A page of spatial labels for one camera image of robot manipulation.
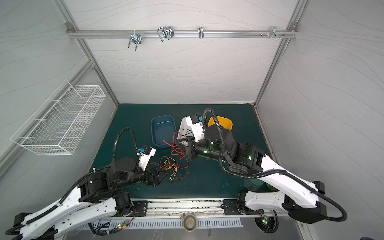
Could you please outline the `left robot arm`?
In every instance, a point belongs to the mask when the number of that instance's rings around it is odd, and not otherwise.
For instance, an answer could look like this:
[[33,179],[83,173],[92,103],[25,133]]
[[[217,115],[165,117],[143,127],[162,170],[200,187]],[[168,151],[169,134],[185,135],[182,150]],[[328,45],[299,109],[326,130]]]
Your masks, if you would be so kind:
[[114,142],[112,161],[93,169],[77,180],[57,201],[35,213],[15,216],[14,226],[6,230],[15,240],[55,240],[66,233],[104,217],[124,217],[137,208],[126,187],[144,183],[157,187],[168,175],[158,163],[150,163],[156,153],[151,147],[135,147],[135,159],[117,160],[120,137],[132,129],[122,129]]

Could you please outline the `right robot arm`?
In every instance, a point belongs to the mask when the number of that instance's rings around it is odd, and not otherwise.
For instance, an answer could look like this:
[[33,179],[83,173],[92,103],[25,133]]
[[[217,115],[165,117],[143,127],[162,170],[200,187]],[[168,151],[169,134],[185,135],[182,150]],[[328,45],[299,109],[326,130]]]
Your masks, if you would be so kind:
[[184,117],[175,143],[185,152],[187,160],[196,157],[214,160],[228,175],[243,180],[257,179],[276,189],[260,194],[242,191],[236,202],[240,214],[258,210],[281,211],[306,224],[323,220],[344,222],[348,218],[346,210],[325,195],[322,182],[303,180],[259,148],[237,143],[232,130],[221,124],[212,109],[205,109],[201,115]]

